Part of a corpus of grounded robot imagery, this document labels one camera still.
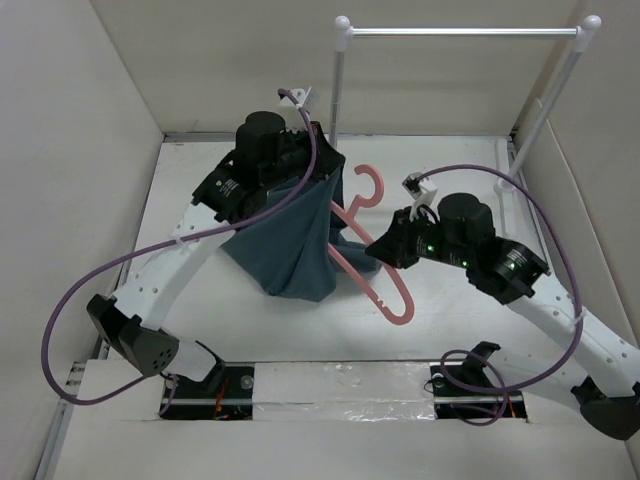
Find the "teal t shirt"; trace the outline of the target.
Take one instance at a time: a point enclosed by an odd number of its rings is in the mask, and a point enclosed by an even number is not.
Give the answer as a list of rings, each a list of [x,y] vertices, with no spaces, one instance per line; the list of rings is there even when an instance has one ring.
[[[334,246],[361,274],[374,274],[381,263],[365,254],[365,245],[342,235],[344,225],[331,212],[343,204],[342,172],[308,182],[285,207],[235,233],[222,250],[264,293],[320,302],[336,288],[344,269],[329,255]]]

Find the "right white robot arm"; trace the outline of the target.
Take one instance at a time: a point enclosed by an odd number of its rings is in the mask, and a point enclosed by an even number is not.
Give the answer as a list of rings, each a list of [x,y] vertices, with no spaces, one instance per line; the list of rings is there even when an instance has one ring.
[[[496,235],[490,207],[472,194],[445,196],[432,220],[425,211],[395,211],[388,230],[365,252],[408,269],[427,259],[464,270],[471,285],[520,315],[562,348],[575,367],[543,376],[532,360],[506,354],[500,367],[487,360],[500,346],[476,345],[462,371],[447,380],[479,394],[503,395],[533,387],[576,409],[600,433],[626,441],[639,431],[639,350],[618,336],[569,293],[547,263],[524,244]]]

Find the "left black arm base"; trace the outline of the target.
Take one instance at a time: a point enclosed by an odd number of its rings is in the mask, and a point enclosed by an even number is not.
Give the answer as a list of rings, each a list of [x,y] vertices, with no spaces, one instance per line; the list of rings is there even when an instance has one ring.
[[[203,382],[165,378],[159,416],[175,421],[244,421],[253,419],[255,363],[225,362],[214,355],[213,373]]]

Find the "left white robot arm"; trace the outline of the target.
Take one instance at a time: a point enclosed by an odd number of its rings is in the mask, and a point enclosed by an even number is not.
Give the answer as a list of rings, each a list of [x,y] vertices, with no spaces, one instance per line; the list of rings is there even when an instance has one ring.
[[[324,299],[335,287],[328,245],[344,163],[319,123],[291,131],[277,113],[249,114],[234,148],[193,191],[168,246],[111,295],[89,301],[101,336],[142,376],[185,377],[199,395],[216,394],[224,362],[165,329],[174,302],[217,251],[274,295]]]

